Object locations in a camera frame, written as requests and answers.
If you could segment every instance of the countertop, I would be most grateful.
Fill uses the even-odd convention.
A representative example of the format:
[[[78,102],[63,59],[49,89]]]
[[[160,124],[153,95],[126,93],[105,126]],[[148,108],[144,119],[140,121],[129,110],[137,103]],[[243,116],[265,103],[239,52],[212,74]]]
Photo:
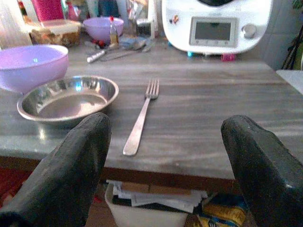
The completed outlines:
[[[86,53],[90,48],[80,45],[69,51],[66,76],[101,75],[115,81],[120,89],[107,111],[112,122],[105,163],[107,179],[136,181],[131,175],[143,173],[140,182],[157,181],[159,177],[154,176],[161,173],[162,177],[192,177],[193,184],[199,179],[218,179],[216,187],[224,180],[232,184],[234,176],[220,127],[235,114],[246,115],[275,133],[303,162],[303,96],[249,54],[233,62],[221,62],[216,57],[188,58],[186,52],[158,41],[149,53],[88,64]],[[126,157],[122,150],[151,77],[160,79],[160,94],[150,103],[137,155]],[[41,160],[68,132],[23,119],[16,108],[20,97],[0,90],[2,166],[13,160],[5,157],[25,160],[20,168],[26,167],[26,160]],[[172,181],[178,185],[178,178]]]

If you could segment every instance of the plastic container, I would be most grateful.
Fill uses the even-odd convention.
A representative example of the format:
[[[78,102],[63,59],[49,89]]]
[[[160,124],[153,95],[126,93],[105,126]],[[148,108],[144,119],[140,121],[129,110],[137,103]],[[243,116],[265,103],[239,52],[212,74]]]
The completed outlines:
[[[25,94],[64,77],[68,49],[59,45],[19,46],[0,51],[0,59],[0,87]]]
[[[81,23],[71,20],[49,20],[28,23],[27,31],[33,43],[57,44],[70,47],[80,43]]]
[[[96,40],[102,40],[106,44],[110,43],[109,38],[109,17],[94,17],[83,21],[86,31]],[[123,32],[124,21],[120,18],[114,18],[114,24],[118,31],[118,36]]]
[[[61,0],[32,0],[39,21],[64,19]]]
[[[105,201],[119,227],[183,227],[187,213],[150,210],[112,203],[113,185],[105,192]]]

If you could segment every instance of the metal bowl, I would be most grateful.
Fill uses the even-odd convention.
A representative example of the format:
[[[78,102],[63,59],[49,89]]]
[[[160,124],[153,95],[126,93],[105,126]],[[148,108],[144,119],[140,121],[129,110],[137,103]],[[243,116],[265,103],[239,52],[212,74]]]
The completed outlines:
[[[109,106],[118,85],[104,77],[74,76],[41,85],[17,103],[22,117],[52,125],[75,125]]]

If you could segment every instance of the purple bowl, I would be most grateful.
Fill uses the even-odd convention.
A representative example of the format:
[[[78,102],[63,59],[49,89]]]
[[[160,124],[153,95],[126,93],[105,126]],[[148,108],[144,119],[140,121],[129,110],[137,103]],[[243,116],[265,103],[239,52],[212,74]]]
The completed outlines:
[[[60,45],[19,46],[0,51],[0,87],[27,93],[64,77],[68,49]]]
[[[88,34],[96,40],[103,40],[106,44],[110,43],[109,39],[109,17],[94,17],[83,21]],[[114,18],[114,24],[118,31],[118,36],[122,35],[124,21]]]

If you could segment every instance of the knob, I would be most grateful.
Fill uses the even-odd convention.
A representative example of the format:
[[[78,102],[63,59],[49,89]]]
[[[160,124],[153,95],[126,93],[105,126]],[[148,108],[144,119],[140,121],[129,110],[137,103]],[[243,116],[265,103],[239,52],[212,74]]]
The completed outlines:
[[[247,39],[251,39],[252,37],[254,37],[256,31],[257,31],[257,28],[253,24],[244,25],[243,28],[242,28],[242,32],[244,34],[244,37],[247,38]]]

